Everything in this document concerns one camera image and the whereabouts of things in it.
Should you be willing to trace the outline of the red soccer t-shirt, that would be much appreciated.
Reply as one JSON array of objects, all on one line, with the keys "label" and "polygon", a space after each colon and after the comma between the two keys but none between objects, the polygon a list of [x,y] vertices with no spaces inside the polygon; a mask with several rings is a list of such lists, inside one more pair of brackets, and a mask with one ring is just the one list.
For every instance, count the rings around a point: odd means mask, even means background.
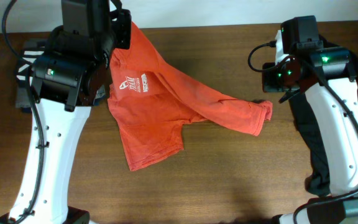
[{"label": "red soccer t-shirt", "polygon": [[185,124],[209,120],[257,136],[272,117],[272,102],[233,98],[169,65],[135,23],[131,46],[114,50],[109,68],[108,108],[131,171],[183,150]]}]

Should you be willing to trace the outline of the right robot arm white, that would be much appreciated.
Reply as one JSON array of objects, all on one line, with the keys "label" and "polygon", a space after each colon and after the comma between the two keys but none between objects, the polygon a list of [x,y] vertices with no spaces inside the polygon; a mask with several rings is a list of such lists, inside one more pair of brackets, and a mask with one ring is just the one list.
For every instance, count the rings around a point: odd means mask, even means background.
[{"label": "right robot arm white", "polygon": [[325,47],[314,16],[283,22],[274,63],[262,70],[265,92],[287,101],[304,94],[323,140],[330,194],[313,198],[277,223],[358,223],[358,97],[354,63],[344,47]]}]

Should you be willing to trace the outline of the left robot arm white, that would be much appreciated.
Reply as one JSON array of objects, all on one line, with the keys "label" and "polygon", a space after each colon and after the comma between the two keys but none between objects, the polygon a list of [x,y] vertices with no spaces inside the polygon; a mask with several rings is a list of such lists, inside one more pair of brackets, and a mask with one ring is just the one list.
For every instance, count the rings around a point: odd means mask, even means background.
[{"label": "left robot arm white", "polygon": [[68,205],[70,175],[111,55],[130,47],[132,17],[117,0],[66,0],[62,19],[40,55],[20,59],[32,134],[18,196],[0,223],[91,222],[88,211]]}]

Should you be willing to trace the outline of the folded navy t-shirt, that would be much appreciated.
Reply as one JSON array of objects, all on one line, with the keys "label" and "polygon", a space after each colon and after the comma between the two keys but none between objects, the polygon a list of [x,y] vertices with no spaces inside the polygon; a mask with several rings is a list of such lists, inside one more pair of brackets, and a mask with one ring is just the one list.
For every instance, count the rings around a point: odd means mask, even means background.
[{"label": "folded navy t-shirt", "polygon": [[[98,97],[94,100],[94,105],[98,106],[102,100],[106,97]],[[20,108],[23,113],[31,113],[30,103],[27,96],[17,96],[15,101],[15,107]]]}]

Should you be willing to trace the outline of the folded black Nike t-shirt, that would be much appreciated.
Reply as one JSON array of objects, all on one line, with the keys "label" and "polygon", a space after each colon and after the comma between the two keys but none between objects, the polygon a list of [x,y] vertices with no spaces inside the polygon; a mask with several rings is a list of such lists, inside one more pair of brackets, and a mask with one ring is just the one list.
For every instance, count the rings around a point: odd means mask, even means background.
[{"label": "folded black Nike t-shirt", "polygon": [[[44,48],[43,46],[41,47],[24,47],[21,50],[21,56],[23,59],[34,63],[35,60],[40,57],[43,52],[44,52]],[[25,75],[27,74],[29,65],[18,61],[16,63],[16,67],[14,69],[14,77],[16,79],[16,83],[18,85],[19,88],[25,88]]]}]

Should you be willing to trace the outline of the black t-shirt unfolded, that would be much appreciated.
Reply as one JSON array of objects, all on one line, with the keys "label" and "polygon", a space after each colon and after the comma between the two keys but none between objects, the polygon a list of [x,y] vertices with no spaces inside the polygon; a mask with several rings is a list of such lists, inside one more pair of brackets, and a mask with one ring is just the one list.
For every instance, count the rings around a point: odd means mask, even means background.
[{"label": "black t-shirt unfolded", "polygon": [[[358,56],[351,52],[351,59],[357,72],[358,85]],[[305,179],[307,192],[318,197],[331,193],[328,160],[323,145],[318,122],[304,94],[289,99],[289,105],[294,117],[294,125],[310,150],[312,174]]]}]

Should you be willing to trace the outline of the folded grey t-shirt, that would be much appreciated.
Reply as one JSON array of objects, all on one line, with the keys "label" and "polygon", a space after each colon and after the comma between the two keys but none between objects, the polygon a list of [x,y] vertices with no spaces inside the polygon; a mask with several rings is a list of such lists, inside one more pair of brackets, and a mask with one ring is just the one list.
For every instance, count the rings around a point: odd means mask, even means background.
[{"label": "folded grey t-shirt", "polygon": [[[29,39],[25,41],[19,54],[24,59],[30,62],[34,62],[35,59],[38,58],[44,52],[45,43],[46,39]],[[15,107],[22,108],[23,110],[27,110],[30,108],[30,103],[25,90],[25,75],[28,71],[28,67],[28,64],[25,64],[24,62],[20,62],[18,60],[14,69],[14,76],[17,82]],[[99,105],[99,102],[105,97],[106,88],[104,85],[102,85],[96,92],[96,105]]]}]

